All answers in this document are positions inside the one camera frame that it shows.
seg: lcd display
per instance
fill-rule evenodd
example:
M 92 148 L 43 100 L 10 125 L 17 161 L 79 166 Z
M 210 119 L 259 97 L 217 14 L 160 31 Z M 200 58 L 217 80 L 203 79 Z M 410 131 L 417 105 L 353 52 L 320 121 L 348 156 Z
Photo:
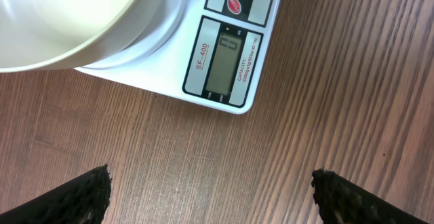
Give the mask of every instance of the lcd display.
M 206 85 L 207 91 L 229 95 L 242 42 L 240 37 L 227 33 L 220 34 Z

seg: bowl rim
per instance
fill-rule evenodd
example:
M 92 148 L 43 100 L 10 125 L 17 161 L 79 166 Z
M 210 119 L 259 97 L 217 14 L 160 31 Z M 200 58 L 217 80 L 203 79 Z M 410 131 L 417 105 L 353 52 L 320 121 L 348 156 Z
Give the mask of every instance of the bowl rim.
M 125 15 L 131 11 L 131 8 L 134 4 L 136 4 L 137 0 L 129 0 L 127 4 L 122 8 L 122 10 L 101 30 L 99 30 L 95 35 L 91 36 L 89 39 L 78 45 L 77 47 L 61 54 L 57 55 L 53 58 L 50 58 L 48 60 L 44 60 L 41 62 L 37 62 L 35 64 L 28 64 L 24 66 L 19 67 L 8 67 L 8 68 L 1 68 L 0 67 L 0 73 L 11 73 L 11 72 L 18 72 L 18 71 L 29 71 L 38 69 L 41 67 L 46 67 L 51 64 L 60 62 L 61 60 L 64 60 L 66 58 L 69 58 L 75 54 L 78 54 L 80 51 L 84 50 L 88 46 L 96 43 L 100 39 L 102 39 L 110 30 L 113 30 L 117 24 L 125 17 Z

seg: digital kitchen scale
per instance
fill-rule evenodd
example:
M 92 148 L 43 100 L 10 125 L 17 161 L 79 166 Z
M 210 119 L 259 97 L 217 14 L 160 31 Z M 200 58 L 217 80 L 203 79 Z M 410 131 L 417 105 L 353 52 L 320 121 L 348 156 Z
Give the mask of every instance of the digital kitchen scale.
M 122 52 L 78 71 L 234 114 L 253 104 L 280 0 L 163 0 Z

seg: scale platform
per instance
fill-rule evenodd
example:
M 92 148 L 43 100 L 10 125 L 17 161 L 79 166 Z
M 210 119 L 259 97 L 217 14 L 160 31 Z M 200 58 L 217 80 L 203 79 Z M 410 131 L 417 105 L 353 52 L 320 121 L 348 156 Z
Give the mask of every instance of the scale platform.
M 123 51 L 78 71 L 234 114 L 253 105 L 280 0 L 161 0 Z

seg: white bowl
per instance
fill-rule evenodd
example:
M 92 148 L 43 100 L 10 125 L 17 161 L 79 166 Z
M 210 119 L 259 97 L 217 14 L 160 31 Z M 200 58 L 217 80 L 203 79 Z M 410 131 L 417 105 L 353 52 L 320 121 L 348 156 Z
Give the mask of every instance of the white bowl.
M 163 0 L 0 0 L 0 72 L 81 67 L 129 45 Z

